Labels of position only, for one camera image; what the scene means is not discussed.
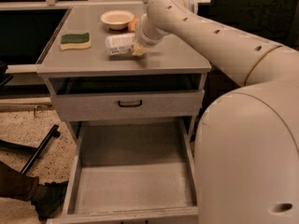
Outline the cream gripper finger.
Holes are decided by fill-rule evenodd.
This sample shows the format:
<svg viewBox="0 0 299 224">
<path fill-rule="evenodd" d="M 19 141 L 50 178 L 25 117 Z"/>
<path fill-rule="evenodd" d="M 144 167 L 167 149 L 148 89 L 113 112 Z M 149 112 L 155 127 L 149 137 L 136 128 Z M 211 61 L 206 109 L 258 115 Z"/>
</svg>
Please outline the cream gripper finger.
<svg viewBox="0 0 299 224">
<path fill-rule="evenodd" d="M 134 47 L 133 47 L 132 55 L 133 56 L 142 56 L 142 55 L 148 53 L 149 51 L 150 51 L 149 48 L 146 48 L 146 47 L 140 45 L 139 43 L 135 43 Z"/>
</svg>

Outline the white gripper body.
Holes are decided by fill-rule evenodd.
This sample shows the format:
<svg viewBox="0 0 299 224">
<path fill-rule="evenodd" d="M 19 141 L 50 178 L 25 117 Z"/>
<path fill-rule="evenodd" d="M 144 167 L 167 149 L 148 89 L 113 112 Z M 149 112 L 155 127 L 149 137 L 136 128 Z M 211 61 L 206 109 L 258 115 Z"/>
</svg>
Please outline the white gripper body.
<svg viewBox="0 0 299 224">
<path fill-rule="evenodd" d="M 137 42 L 144 47 L 154 47 L 159 44 L 168 32 L 165 32 L 152 24 L 147 14 L 143 14 L 135 28 Z"/>
</svg>

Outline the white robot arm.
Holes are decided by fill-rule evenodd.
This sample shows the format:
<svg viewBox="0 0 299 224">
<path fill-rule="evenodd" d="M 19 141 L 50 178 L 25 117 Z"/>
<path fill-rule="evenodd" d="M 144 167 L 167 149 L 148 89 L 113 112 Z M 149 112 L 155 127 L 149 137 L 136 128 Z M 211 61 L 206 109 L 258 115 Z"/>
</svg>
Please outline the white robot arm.
<svg viewBox="0 0 299 224">
<path fill-rule="evenodd" d="M 199 224 L 299 224 L 299 52 L 197 16 L 191 0 L 149 0 L 136 34 L 145 47 L 176 35 L 239 86 L 197 127 Z"/>
</svg>

